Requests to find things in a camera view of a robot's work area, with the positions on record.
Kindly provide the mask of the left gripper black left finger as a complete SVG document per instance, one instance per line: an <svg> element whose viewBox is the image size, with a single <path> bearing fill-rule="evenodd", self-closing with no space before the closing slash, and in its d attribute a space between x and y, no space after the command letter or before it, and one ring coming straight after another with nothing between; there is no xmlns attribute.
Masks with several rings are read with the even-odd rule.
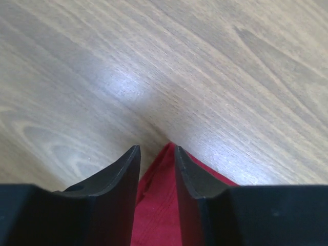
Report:
<svg viewBox="0 0 328 246"><path fill-rule="evenodd" d="M141 152L64 191L1 185L1 245L130 245Z"/></svg>

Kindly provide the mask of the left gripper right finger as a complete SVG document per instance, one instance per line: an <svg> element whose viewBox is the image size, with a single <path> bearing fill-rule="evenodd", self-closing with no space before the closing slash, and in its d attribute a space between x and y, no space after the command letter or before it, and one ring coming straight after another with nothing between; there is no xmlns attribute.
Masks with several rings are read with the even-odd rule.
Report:
<svg viewBox="0 0 328 246"><path fill-rule="evenodd" d="M327 245L327 186L230 186L175 149L183 245Z"/></svg>

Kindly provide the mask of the dark red t shirt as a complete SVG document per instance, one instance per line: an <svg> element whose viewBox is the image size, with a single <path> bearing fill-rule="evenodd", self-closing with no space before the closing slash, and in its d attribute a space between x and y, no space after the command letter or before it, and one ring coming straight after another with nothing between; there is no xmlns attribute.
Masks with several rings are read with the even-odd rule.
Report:
<svg viewBox="0 0 328 246"><path fill-rule="evenodd" d="M195 232L181 232L175 148L166 144L139 181L132 245L200 245Z"/></svg>

